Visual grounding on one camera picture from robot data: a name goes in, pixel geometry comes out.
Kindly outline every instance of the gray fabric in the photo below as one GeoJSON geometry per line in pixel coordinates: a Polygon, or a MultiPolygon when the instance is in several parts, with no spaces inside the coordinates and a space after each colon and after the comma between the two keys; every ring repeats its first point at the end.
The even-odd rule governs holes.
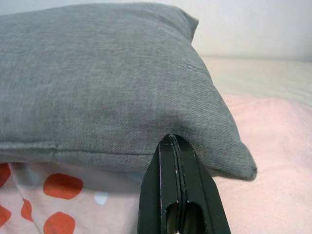
{"type": "Polygon", "coordinates": [[[89,4],[0,16],[0,162],[145,171],[178,134],[212,170],[256,165],[178,8],[89,4]]]}

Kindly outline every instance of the pillowcase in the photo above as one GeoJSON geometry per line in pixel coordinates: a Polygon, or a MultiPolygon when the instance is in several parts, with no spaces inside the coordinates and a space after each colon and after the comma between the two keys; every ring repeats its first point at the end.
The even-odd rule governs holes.
{"type": "Polygon", "coordinates": [[[211,171],[253,180],[255,162],[191,46],[197,24],[155,3],[0,16],[0,162],[144,172],[176,134],[211,171]]]}

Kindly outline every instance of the pillow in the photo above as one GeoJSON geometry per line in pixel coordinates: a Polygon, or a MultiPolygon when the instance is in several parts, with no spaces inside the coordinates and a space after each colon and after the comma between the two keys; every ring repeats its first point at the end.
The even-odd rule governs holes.
{"type": "Polygon", "coordinates": [[[253,180],[255,162],[191,46],[197,24],[155,3],[0,16],[0,162],[144,172],[177,134],[211,172],[253,180]]]}

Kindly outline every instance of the polka dot fabric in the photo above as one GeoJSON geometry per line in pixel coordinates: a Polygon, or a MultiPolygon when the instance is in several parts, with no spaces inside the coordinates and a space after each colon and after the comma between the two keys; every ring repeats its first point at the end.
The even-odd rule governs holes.
{"type": "MultiPolygon", "coordinates": [[[[223,98],[259,166],[252,183],[214,178],[232,233],[311,234],[312,111],[277,99],[223,98]]],[[[0,234],[136,234],[142,178],[0,164],[0,234]]]]}

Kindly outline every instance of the red dot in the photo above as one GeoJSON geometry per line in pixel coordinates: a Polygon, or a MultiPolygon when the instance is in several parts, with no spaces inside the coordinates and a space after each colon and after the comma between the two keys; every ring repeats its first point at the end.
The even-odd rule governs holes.
{"type": "Polygon", "coordinates": [[[82,187],[81,179],[65,174],[52,174],[46,179],[43,192],[48,196],[69,200],[77,196],[82,187]]]}
{"type": "Polygon", "coordinates": [[[72,234],[74,229],[75,220],[63,212],[51,215],[43,226],[44,234],[72,234]]]}
{"type": "Polygon", "coordinates": [[[31,204],[28,200],[26,199],[23,199],[23,200],[24,200],[24,204],[23,204],[23,207],[21,208],[20,214],[23,218],[29,221],[33,221],[33,219],[31,218],[31,211],[32,211],[31,204]]]}
{"type": "Polygon", "coordinates": [[[9,220],[11,212],[3,206],[0,206],[0,228],[9,220]]]}
{"type": "Polygon", "coordinates": [[[0,188],[6,183],[11,175],[9,164],[0,164],[0,188]]]}

